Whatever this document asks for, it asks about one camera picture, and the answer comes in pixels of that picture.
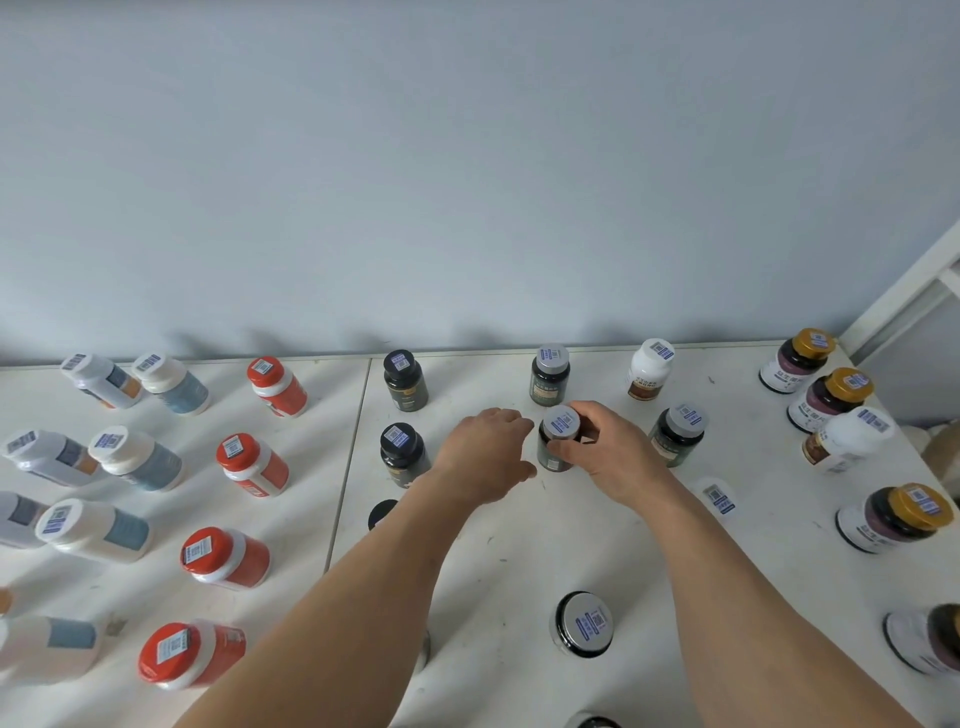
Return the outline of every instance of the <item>red and white bottle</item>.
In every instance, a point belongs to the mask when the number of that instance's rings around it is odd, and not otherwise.
[[[167,691],[213,685],[247,652],[247,635],[238,627],[206,619],[164,624],[140,650],[137,672]]]
[[[270,550],[236,529],[208,526],[184,542],[180,565],[205,584],[252,589],[267,578]]]
[[[217,446],[217,462],[224,475],[252,496],[279,496],[290,481],[283,458],[246,432],[230,435]]]
[[[306,409],[307,396],[294,373],[275,356],[261,356],[247,367],[253,392],[278,417],[298,417]]]

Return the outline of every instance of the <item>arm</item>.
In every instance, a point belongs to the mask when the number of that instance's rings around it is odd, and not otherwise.
[[[468,417],[354,546],[176,728],[385,728],[410,681],[440,566],[470,514],[537,473],[515,410]]]
[[[597,402],[570,404],[594,442],[548,447],[649,525],[666,559],[684,665],[706,726],[920,728],[794,611],[636,425]]]

